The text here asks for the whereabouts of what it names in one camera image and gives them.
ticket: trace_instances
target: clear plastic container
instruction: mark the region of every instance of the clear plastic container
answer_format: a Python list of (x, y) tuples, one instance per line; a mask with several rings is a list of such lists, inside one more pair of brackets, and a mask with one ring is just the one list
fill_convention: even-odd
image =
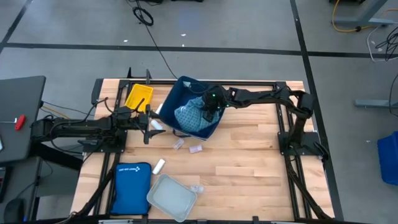
[(147, 194), (147, 200), (175, 221), (183, 222), (197, 200), (197, 195), (167, 174), (162, 174)]

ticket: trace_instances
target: yellow basket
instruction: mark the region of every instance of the yellow basket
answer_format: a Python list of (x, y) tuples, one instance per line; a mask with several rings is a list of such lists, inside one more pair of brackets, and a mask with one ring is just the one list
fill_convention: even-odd
[(141, 103), (138, 111), (145, 111), (145, 107), (150, 103), (153, 93), (154, 89), (152, 87), (134, 84), (124, 105), (132, 110), (136, 109), (139, 102), (141, 102), (141, 100), (144, 98), (144, 102)]

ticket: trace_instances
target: yellow cable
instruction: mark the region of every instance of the yellow cable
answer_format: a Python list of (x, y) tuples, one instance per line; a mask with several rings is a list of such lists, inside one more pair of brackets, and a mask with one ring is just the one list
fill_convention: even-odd
[[(333, 14), (331, 16), (331, 23), (333, 24), (333, 27), (335, 28), (335, 30), (337, 30), (338, 32), (357, 32), (356, 29), (351, 29), (351, 30), (341, 30), (339, 28), (336, 27), (335, 25), (335, 14), (336, 14), (336, 9), (337, 9), (337, 5), (340, 2), (340, 0), (336, 1), (335, 4), (335, 8), (333, 9)], [(367, 29), (367, 28), (371, 28), (372, 26), (366, 26), (366, 27), (361, 27), (361, 29)]]
[(68, 117), (67, 115), (65, 115), (65, 114), (63, 114), (63, 113), (61, 113), (61, 112), (59, 112), (59, 111), (57, 111), (57, 110), (55, 110), (53, 108), (49, 108), (48, 106), (44, 106), (44, 105), (42, 107), (44, 109), (46, 109), (46, 110), (53, 111), (54, 113), (57, 113), (57, 114), (63, 116), (64, 118), (66, 118), (66, 119), (70, 119), (70, 117)]

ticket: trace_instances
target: blue bin on floor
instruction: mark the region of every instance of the blue bin on floor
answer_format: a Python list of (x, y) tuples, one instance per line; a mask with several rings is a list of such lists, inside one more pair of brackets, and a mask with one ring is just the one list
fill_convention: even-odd
[(387, 184), (398, 185), (398, 131), (377, 141), (381, 178)]
[(184, 135), (176, 135), (181, 138), (194, 137), (201, 140), (207, 140), (217, 128), (221, 118), (224, 114), (224, 110), (220, 111), (220, 119), (215, 124), (202, 129), (199, 132), (189, 133), (181, 129), (177, 119), (175, 119), (174, 111), (180, 106), (186, 105), (189, 100), (197, 98), (203, 95), (203, 92), (208, 89), (209, 83), (201, 82), (196, 79), (182, 76), (174, 84), (167, 95), (166, 100), (163, 102), (162, 109), (159, 112), (160, 120), (166, 125), (170, 126), (176, 131), (184, 133)]

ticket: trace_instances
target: wooden table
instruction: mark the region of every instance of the wooden table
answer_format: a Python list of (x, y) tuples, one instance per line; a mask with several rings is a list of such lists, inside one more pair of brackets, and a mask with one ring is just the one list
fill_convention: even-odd
[[(117, 79), (105, 79), (99, 99), (108, 97), (108, 105), (114, 105), (118, 83)], [(302, 82), (287, 84), (293, 90), (304, 89)], [(172, 86), (153, 87), (150, 105), (155, 110)], [(266, 86), (240, 85), (237, 88), (270, 90)], [(108, 115), (104, 104), (97, 106), (96, 119)], [(159, 159), (164, 159), (166, 163), (160, 174), (168, 174), (188, 187), (204, 186), (205, 191), (198, 195), (188, 219), (252, 220), (252, 216), (258, 216), (260, 220), (293, 220), (285, 162), (277, 140), (279, 125), (274, 104), (252, 105), (239, 110), (229, 108), (209, 140), (187, 138), (179, 151), (172, 148), (178, 137), (169, 128), (166, 130), (153, 137), (148, 145), (143, 143), (140, 131), (129, 131), (121, 162), (148, 162), (154, 167)], [(311, 120), (307, 121), (305, 130), (313, 131)], [(188, 148), (198, 144), (203, 146), (203, 151), (190, 154)], [(79, 211), (97, 188), (103, 157), (103, 153), (94, 153), (81, 168), (71, 211)], [(316, 156), (301, 158), (308, 191), (325, 213), (333, 217), (321, 160)], [(158, 176), (152, 176), (152, 184)], [(300, 216), (304, 217), (302, 197), (297, 188), (296, 192)], [(108, 188), (103, 194), (100, 213), (105, 211), (107, 196)], [(170, 219), (155, 207), (151, 208), (149, 218)]]

